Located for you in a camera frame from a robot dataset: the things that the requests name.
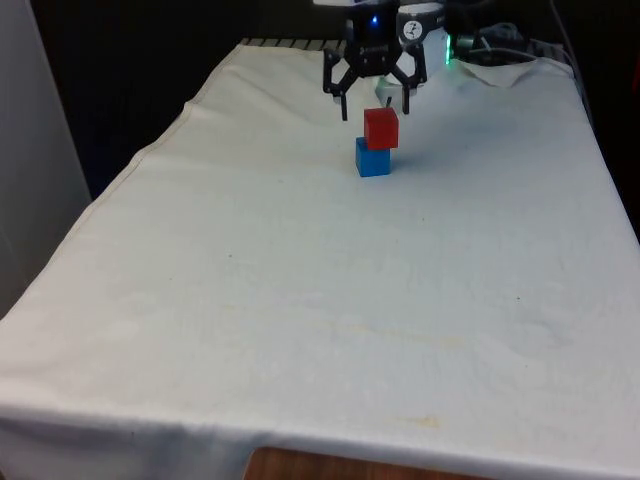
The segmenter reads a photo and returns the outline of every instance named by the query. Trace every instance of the table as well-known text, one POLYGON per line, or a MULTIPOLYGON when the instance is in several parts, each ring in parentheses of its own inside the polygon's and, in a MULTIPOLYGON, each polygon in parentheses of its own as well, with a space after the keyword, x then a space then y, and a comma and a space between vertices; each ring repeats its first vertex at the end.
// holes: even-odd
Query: table
POLYGON ((452 64, 364 180, 373 85, 343 124, 321 65, 238 47, 84 213, 0 322, 0 470, 640 477, 638 244, 573 80, 452 64))
POLYGON ((261 448, 251 455, 244 480, 482 480, 384 463, 261 448))

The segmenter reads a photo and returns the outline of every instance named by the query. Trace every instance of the cube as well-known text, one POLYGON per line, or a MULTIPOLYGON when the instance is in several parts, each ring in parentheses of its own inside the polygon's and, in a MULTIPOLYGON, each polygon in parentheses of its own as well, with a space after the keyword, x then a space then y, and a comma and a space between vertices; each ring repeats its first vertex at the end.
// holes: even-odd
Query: cube
POLYGON ((356 166, 361 177, 391 173, 391 150, 369 150, 364 137, 356 139, 356 166))
POLYGON ((364 138, 369 150, 398 148, 398 116, 393 108, 364 111, 364 138))

